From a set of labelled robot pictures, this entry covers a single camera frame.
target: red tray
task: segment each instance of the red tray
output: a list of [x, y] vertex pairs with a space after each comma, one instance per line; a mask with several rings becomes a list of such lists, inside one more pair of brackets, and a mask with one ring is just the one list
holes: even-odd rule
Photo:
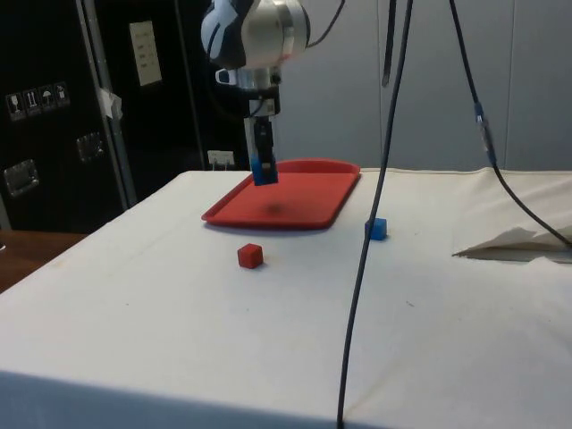
[[274, 185], [254, 186], [248, 176], [202, 219], [238, 228], [329, 228], [360, 177], [357, 165], [330, 159], [282, 161], [278, 172]]

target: red cube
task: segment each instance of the red cube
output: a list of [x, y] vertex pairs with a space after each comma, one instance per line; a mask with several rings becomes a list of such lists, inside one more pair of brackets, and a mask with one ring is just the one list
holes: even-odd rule
[[256, 268], [265, 261], [262, 255], [262, 247], [257, 244], [247, 244], [239, 248], [239, 265], [245, 268]]

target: cube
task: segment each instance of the cube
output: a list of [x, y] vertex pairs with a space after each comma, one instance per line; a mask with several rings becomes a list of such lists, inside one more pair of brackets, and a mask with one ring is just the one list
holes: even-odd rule
[[383, 241], [387, 238], [387, 221], [381, 217], [376, 217], [374, 220], [374, 229], [372, 230], [372, 240]]
[[254, 269], [264, 263], [262, 247], [257, 244], [247, 244], [239, 248], [239, 265], [244, 268]]

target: blue cube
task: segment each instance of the blue cube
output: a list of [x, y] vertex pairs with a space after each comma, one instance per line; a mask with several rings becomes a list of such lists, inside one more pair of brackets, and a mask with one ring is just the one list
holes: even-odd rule
[[376, 217], [374, 220], [374, 230], [372, 231], [372, 240], [382, 241], [387, 238], [387, 221], [381, 217]]

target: electrical outlet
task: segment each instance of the electrical outlet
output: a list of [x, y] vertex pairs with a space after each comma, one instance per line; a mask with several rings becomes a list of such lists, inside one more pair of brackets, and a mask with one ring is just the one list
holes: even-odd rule
[[234, 165], [234, 153], [231, 150], [209, 150], [207, 154], [211, 165]]

